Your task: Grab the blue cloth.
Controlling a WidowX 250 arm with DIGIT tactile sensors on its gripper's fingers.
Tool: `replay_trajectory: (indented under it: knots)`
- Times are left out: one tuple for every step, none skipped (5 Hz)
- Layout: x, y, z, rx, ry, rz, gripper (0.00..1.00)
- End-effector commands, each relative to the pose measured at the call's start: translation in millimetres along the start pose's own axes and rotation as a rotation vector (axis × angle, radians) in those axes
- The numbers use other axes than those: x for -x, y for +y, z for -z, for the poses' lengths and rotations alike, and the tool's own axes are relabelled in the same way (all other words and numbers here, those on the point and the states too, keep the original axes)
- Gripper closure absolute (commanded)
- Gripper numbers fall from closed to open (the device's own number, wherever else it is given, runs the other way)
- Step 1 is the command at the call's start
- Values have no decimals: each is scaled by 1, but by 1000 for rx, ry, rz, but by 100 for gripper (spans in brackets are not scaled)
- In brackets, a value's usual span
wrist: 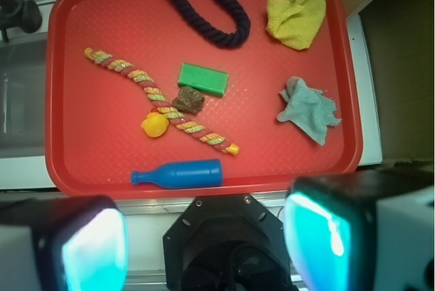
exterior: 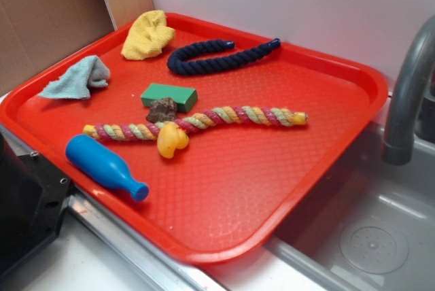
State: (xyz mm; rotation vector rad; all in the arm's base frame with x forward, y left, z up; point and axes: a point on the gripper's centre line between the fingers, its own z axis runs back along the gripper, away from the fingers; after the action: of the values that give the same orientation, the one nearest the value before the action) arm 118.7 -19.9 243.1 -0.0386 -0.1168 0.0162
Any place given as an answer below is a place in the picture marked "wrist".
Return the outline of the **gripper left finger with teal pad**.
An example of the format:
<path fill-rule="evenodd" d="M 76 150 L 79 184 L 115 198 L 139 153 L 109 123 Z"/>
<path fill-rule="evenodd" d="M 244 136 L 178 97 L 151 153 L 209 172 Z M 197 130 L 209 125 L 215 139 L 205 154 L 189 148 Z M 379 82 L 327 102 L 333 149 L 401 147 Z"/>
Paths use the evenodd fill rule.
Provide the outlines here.
<path fill-rule="evenodd" d="M 2 290 L 122 290 L 124 215 L 106 196 L 1 202 Z"/>

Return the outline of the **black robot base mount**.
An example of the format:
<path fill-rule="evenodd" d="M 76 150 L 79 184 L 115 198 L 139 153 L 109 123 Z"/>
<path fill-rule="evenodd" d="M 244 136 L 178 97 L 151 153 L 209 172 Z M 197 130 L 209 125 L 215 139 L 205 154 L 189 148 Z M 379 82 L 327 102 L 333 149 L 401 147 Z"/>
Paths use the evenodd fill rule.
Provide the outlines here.
<path fill-rule="evenodd" d="M 162 243 L 169 290 L 297 290 L 281 220 L 248 194 L 196 197 Z"/>

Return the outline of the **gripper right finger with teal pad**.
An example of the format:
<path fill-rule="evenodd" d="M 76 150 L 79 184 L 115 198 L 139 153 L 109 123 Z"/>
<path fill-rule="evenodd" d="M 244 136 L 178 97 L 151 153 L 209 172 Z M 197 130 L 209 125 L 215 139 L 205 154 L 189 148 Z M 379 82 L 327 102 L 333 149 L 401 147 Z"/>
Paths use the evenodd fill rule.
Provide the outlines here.
<path fill-rule="evenodd" d="M 434 174 L 298 178 L 285 199 L 283 233 L 310 290 L 433 290 Z"/>

